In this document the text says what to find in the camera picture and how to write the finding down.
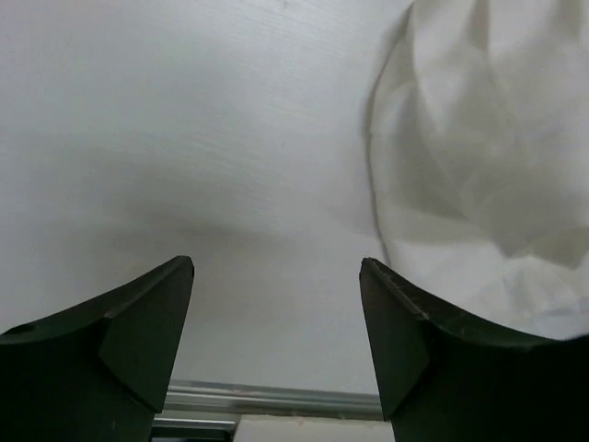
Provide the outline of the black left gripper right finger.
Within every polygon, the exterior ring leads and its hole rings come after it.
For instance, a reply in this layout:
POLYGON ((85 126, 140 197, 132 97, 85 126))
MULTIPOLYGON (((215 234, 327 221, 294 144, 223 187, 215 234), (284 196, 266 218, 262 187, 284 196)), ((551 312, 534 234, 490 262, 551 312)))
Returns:
POLYGON ((584 441, 588 340, 551 340, 490 322, 382 262, 360 270, 384 419, 394 438, 584 441))

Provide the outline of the white pleated skirt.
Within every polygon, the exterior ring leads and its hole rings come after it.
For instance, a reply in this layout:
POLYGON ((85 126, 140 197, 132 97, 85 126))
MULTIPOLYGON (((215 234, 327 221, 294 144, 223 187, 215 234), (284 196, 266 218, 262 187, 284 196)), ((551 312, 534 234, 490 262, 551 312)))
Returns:
POLYGON ((522 332, 588 332, 586 2, 412 2, 369 155, 396 272, 522 332))

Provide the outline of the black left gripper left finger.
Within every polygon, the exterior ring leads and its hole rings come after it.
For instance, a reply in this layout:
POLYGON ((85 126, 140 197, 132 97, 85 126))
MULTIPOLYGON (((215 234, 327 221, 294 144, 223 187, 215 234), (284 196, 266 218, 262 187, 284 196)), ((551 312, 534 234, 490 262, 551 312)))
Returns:
POLYGON ((175 257, 1 335, 4 441, 147 441, 164 407, 191 300, 175 257))

